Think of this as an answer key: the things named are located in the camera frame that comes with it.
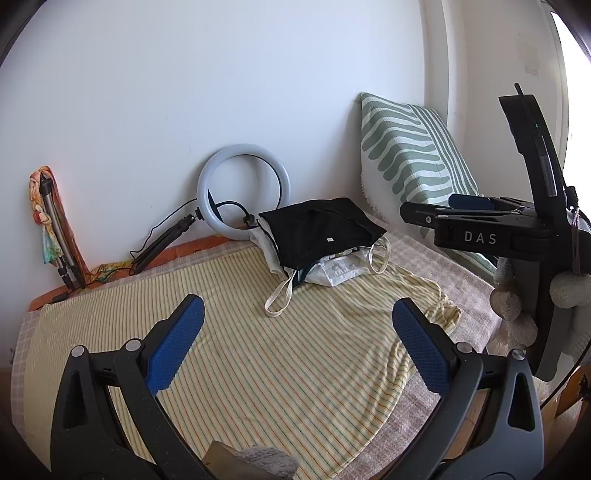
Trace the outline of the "right gloved hand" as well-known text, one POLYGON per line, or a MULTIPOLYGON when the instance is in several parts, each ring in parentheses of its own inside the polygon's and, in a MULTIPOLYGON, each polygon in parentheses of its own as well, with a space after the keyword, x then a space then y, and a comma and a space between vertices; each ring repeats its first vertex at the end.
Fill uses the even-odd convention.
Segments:
MULTIPOLYGON (((531 347, 540 328, 533 315, 536 309, 538 280, 520 283, 517 262, 501 257, 490 296, 493 311, 503 319, 507 342, 511 348, 531 347)), ((550 307, 565 309, 566 335, 561 350, 582 365, 590 363, 590 275, 560 273, 550 282, 550 307)))

